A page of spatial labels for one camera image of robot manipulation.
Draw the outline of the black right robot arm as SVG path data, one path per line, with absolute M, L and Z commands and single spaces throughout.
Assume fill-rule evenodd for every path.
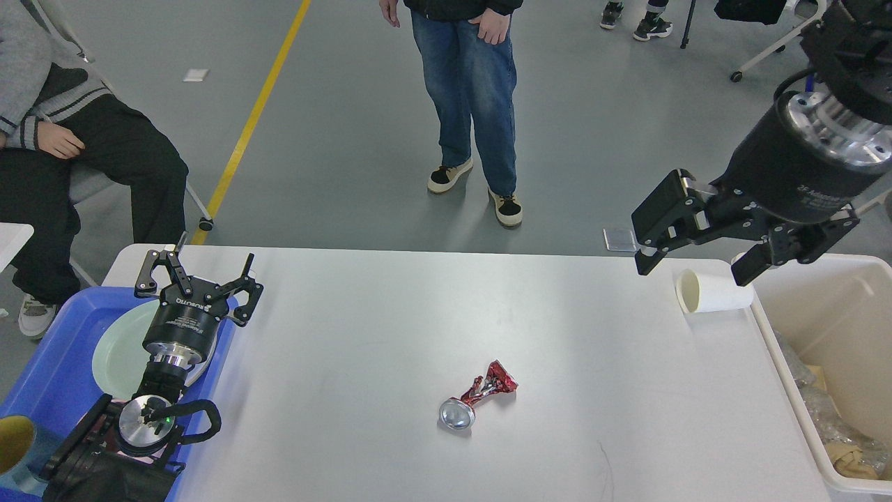
M 640 275 L 685 245 L 738 238 L 754 241 L 732 264 L 745 286 L 812 263 L 858 225 L 852 200 L 890 170 L 890 3 L 835 1 L 801 45 L 825 92 L 780 84 L 716 180 L 669 172 L 631 216 Z

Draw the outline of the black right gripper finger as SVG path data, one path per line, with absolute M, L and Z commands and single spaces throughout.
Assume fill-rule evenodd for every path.
M 718 212 L 721 193 L 719 180 L 702 183 L 687 169 L 669 172 L 631 214 L 640 245 L 634 255 L 638 273 L 650 274 L 669 251 L 726 237 L 729 222 Z
M 750 225 L 754 241 L 760 241 L 732 263 L 732 275 L 746 286 L 772 266 L 788 261 L 811 264 L 859 225 L 861 219 L 851 206 L 844 206 L 829 219 L 818 223 L 790 222 L 758 209 Z

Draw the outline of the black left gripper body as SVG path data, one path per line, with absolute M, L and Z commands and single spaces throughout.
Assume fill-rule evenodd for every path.
M 217 328 L 226 315 L 226 300 L 210 304 L 184 298 L 160 299 L 144 338 L 151 363 L 178 367 L 200 365 L 213 355 Z

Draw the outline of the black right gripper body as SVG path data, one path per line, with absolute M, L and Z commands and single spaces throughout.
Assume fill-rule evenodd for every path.
M 826 92 L 785 92 L 717 178 L 711 235 L 760 241 L 789 225 L 799 241 L 851 228 L 839 211 L 890 169 L 890 127 Z

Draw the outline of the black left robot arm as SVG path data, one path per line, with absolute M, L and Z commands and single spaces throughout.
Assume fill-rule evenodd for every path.
M 176 449 L 209 441 L 221 416 L 207 398 L 184 400 L 192 369 L 213 358 L 221 322 L 251 320 L 263 286 L 242 273 L 218 284 L 185 271 L 181 244 L 146 253 L 134 284 L 137 298 L 159 305 L 142 342 L 148 352 L 132 397 L 103 394 L 41 471 L 45 501 L 163 501 L 185 464 Z

